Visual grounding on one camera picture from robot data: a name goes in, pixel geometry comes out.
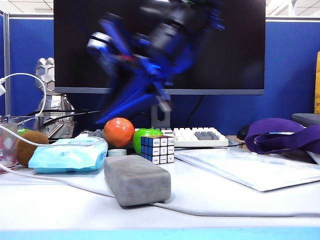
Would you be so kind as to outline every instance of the rubik's cube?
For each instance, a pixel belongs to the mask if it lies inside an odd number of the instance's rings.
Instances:
[[[172,136],[142,136],[141,156],[154,164],[175,161],[175,138]]]

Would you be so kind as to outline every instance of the silver robot figure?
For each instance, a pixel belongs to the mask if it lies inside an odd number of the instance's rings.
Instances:
[[[52,57],[49,57],[48,59],[40,58],[36,63],[35,75],[42,80],[46,88],[46,101],[44,107],[44,110],[46,111],[43,112],[43,120],[37,120],[34,128],[46,134],[48,138],[71,138],[75,127],[74,117],[65,117],[46,124],[56,118],[75,113],[57,112],[61,110],[74,110],[75,108],[69,102],[67,95],[55,92],[55,60]],[[44,92],[39,81],[36,80],[34,84],[42,93]],[[38,111],[41,109],[42,104],[43,99],[39,103]]]

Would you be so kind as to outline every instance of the tape roll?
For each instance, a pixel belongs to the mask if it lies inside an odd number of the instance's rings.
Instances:
[[[127,155],[127,149],[110,149],[108,150],[108,156],[124,156]]]

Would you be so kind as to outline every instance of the glass cup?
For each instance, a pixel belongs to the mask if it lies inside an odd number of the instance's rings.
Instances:
[[[21,129],[33,129],[34,116],[0,116],[0,125],[18,133]],[[9,169],[15,169],[17,164],[17,141],[18,138],[0,128],[0,164]]]

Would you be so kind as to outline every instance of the gray chair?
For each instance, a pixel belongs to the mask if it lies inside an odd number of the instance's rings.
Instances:
[[[291,116],[291,120],[305,127],[309,127],[311,125],[320,125],[320,114],[294,113]]]

